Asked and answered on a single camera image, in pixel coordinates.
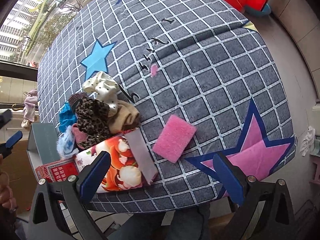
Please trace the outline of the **person's left hand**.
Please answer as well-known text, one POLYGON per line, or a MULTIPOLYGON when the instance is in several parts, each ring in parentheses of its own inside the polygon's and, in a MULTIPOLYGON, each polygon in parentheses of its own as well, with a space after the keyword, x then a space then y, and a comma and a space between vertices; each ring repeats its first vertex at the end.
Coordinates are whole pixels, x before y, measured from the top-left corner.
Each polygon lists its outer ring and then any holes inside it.
POLYGON ((16 199, 9 186, 9 176, 1 171, 1 239, 19 239, 16 235, 16 199))

